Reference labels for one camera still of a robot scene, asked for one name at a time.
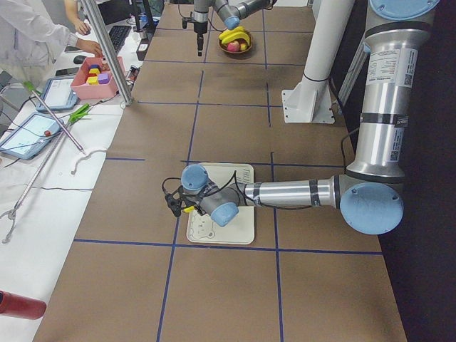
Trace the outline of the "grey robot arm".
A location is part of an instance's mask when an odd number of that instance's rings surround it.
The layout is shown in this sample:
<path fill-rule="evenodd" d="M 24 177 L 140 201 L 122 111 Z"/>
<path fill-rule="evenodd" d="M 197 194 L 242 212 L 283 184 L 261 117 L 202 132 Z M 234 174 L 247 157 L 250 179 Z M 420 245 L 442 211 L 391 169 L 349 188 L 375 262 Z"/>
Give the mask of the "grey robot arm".
<path fill-rule="evenodd" d="M 194 32 L 197 34 L 197 55 L 202 55 L 204 35 L 207 33 L 208 14 L 211 7 L 228 29 L 235 29 L 242 19 L 262 9 L 271 9 L 275 3 L 276 1 L 273 0 L 251 0 L 230 5 L 225 0 L 194 1 L 194 10 L 190 12 L 188 21 L 193 24 Z"/>
<path fill-rule="evenodd" d="M 208 11 L 213 8 L 227 29 L 276 1 L 194 1 L 198 53 L 207 32 Z M 286 123 L 310 123 L 340 46 L 355 1 L 319 1 L 316 25 L 301 82 L 282 91 Z M 276 209 L 332 206 L 346 223 L 364 234 L 385 234 L 403 218 L 404 172 L 398 165 L 418 49 L 430 37 L 435 9 L 440 1 L 367 1 L 362 44 L 369 55 L 368 74 L 358 129 L 354 161 L 342 175 L 327 180 L 238 183 L 218 188 L 201 164 L 182 171 L 174 215 L 193 206 L 226 226 L 242 205 Z"/>

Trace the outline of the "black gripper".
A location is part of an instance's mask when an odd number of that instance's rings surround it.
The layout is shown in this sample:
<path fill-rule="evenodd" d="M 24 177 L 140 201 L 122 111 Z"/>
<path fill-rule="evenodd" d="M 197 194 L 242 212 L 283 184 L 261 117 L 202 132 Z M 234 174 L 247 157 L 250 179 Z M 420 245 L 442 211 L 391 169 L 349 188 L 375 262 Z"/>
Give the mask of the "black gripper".
<path fill-rule="evenodd" d="M 194 32 L 197 34 L 196 42 L 197 42 L 197 56 L 202 56 L 202 52 L 204 49 L 204 34 L 207 33 L 207 22 L 194 22 Z"/>

